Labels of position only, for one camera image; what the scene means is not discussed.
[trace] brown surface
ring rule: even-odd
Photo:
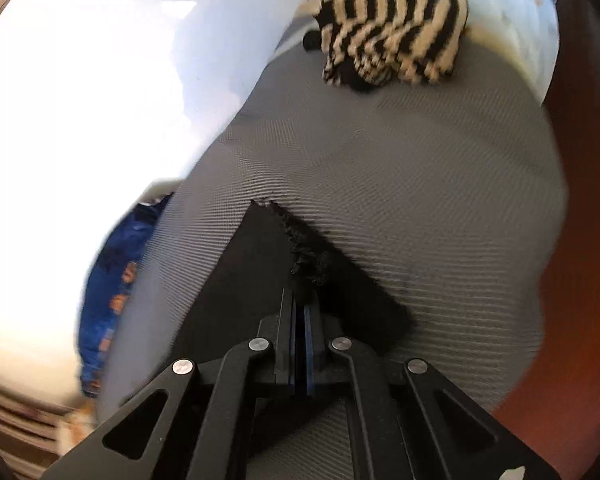
[[[575,480],[600,452],[600,19],[587,0],[558,0],[558,15],[546,108],[570,206],[541,282],[544,343],[496,416]]]

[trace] blue fabric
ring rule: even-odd
[[[78,328],[80,383],[88,397],[98,395],[100,373],[131,293],[136,268],[170,198],[168,195],[153,205],[136,205],[113,229],[91,269]]]

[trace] screw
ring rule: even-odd
[[[179,361],[174,362],[171,369],[178,375],[187,375],[193,370],[193,366],[193,363],[188,359],[180,359]]]
[[[262,352],[269,348],[269,341],[264,339],[263,337],[257,337],[256,339],[252,339],[249,341],[249,348],[254,352]]]
[[[351,339],[348,337],[337,337],[333,341],[331,341],[331,346],[333,346],[336,350],[349,350],[351,348]]]
[[[407,368],[412,374],[423,374],[429,367],[422,359],[412,359],[407,364]]]

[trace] white surface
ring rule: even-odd
[[[74,402],[77,312],[102,241],[151,183],[189,173],[301,2],[9,3],[0,16],[0,384]]]

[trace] zebra print fabric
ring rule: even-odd
[[[437,82],[452,73],[467,15],[467,0],[324,0],[314,16],[323,79],[361,91],[395,74]]]

